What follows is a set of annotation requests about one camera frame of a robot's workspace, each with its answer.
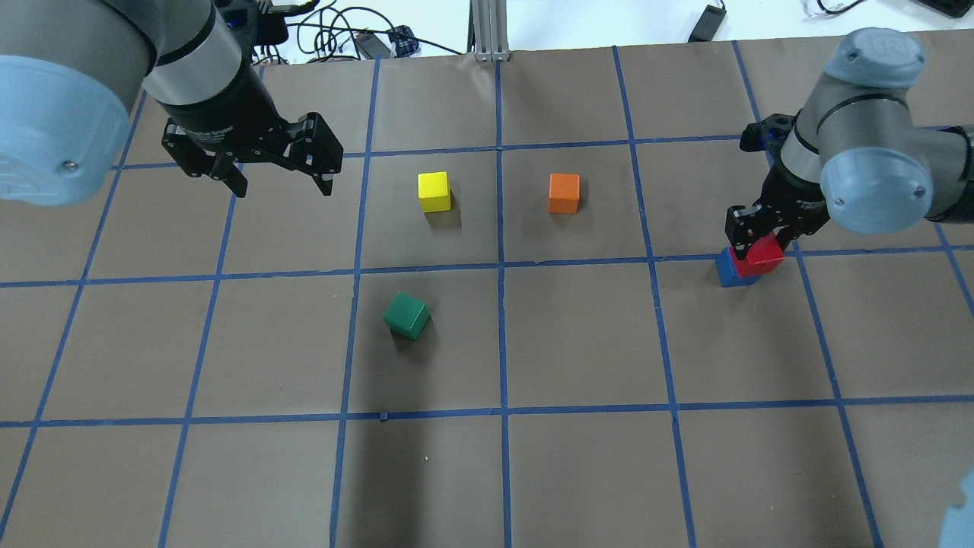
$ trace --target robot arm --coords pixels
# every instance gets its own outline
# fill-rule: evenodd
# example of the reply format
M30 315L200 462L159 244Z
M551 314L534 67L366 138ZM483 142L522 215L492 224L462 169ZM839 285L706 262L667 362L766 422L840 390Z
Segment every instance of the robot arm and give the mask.
M862 234L895 232L922 218L974 222L974 128L915 128L906 92L925 62L923 47L895 30L846 36L795 117L748 126L741 149L774 160L761 197L728 209L734 254L778 230L783 250L831 218Z
M59 206L94 195L140 85L169 114L163 146L188 176L243 197L235 163L273 162L331 193L338 139L314 112L280 117L210 0L4 0L0 198Z

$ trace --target light blue joint cap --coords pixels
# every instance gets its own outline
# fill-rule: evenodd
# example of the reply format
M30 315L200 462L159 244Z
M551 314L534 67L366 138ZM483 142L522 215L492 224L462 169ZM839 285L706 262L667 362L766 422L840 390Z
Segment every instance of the light blue joint cap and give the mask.
M889 148L853 148L822 168L829 215L859 234L903 230L923 218L933 200L930 175L916 160Z
M960 483L967 503L951 506L940 531L940 548L974 548L974 470Z
M923 46L909 34L891 28L860 28L848 33L825 73L850 84L870 88L911 88L926 63Z
M108 88L45 60L0 56L0 199L69 206L94 196L129 132Z

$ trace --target orange cube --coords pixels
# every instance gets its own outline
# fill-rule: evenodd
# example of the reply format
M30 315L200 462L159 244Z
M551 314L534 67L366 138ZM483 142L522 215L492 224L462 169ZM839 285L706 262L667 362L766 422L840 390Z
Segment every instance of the orange cube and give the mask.
M548 186L548 212L550 214L576 214L581 200L581 176L578 174L551 174Z

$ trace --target ur logo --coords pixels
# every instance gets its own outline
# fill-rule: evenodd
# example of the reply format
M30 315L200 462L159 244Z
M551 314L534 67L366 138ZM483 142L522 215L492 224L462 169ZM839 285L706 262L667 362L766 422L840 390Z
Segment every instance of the ur logo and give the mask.
M877 36L872 41L873 51L886 58L906 59L910 47L906 40L895 36Z

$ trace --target green cube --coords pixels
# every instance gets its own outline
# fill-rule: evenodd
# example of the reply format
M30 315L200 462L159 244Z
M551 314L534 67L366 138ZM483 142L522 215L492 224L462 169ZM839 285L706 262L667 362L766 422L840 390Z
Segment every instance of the green cube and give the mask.
M386 321L386 325L393 330L393 333L416 340L426 326L426 322L430 320L430 311L420 299L397 293L382 319Z

